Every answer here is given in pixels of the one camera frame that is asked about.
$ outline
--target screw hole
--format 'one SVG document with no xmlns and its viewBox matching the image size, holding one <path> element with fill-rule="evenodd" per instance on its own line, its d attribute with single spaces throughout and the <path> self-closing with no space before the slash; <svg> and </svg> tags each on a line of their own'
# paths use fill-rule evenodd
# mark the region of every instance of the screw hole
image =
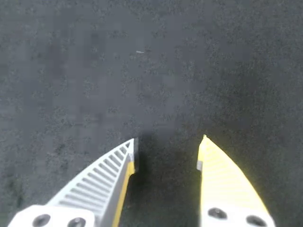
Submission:
<svg viewBox="0 0 303 227">
<path fill-rule="evenodd" d="M 227 219 L 227 214 L 219 208 L 209 209 L 208 215 L 217 219 Z"/>
<path fill-rule="evenodd" d="M 254 225 L 254 226 L 261 226 L 261 227 L 266 227 L 265 221 L 263 221 L 261 218 L 250 215 L 246 218 L 247 223 Z"/>
<path fill-rule="evenodd" d="M 74 218 L 68 223 L 67 227 L 84 227 L 85 223 L 86 221 L 83 218 Z"/>
<path fill-rule="evenodd" d="M 42 214 L 36 217 L 33 221 L 33 227 L 42 227 L 45 226 L 49 220 L 51 219 L 51 216 L 48 214 Z"/>
</svg>

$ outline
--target dark floor surface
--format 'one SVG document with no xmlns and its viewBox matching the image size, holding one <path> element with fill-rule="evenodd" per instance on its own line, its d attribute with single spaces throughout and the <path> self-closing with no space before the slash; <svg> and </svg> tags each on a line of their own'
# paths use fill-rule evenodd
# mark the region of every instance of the dark floor surface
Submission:
<svg viewBox="0 0 303 227">
<path fill-rule="evenodd" d="M 1 0 L 0 225 L 139 136 L 121 226 L 196 226 L 207 134 L 278 227 L 302 226 L 302 11 L 299 0 Z"/>
</svg>

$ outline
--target yellow stripe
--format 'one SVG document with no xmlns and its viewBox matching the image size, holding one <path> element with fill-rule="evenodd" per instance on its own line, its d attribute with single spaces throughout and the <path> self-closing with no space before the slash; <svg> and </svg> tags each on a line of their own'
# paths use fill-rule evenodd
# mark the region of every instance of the yellow stripe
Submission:
<svg viewBox="0 0 303 227">
<path fill-rule="evenodd" d="M 134 174 L 134 162 L 130 162 L 127 165 L 127 170 L 126 170 L 126 174 L 125 174 L 125 177 L 124 177 L 122 189 L 121 189 L 121 192 L 120 192 L 120 197 L 119 197 L 119 201 L 118 201 L 118 204 L 117 204 L 117 209 L 116 209 L 116 213 L 115 213 L 115 217 L 114 217 L 112 227 L 117 227 L 118 224 L 119 224 L 121 211 L 122 211 L 122 207 L 123 207 L 123 203 L 124 203 L 124 198 L 125 198 L 125 195 L 126 195 L 128 180 L 129 180 L 129 177 L 132 174 Z"/>
</svg>

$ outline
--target gray carpet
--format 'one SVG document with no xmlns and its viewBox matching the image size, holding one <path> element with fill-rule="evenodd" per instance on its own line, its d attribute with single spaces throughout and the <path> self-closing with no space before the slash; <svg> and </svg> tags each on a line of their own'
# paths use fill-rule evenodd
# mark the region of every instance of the gray carpet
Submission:
<svg viewBox="0 0 303 227">
<path fill-rule="evenodd" d="M 278 227 L 302 226 L 302 10 L 299 0 L 2 0 L 0 225 L 138 136 L 121 226 L 196 226 L 207 134 Z"/>
</svg>

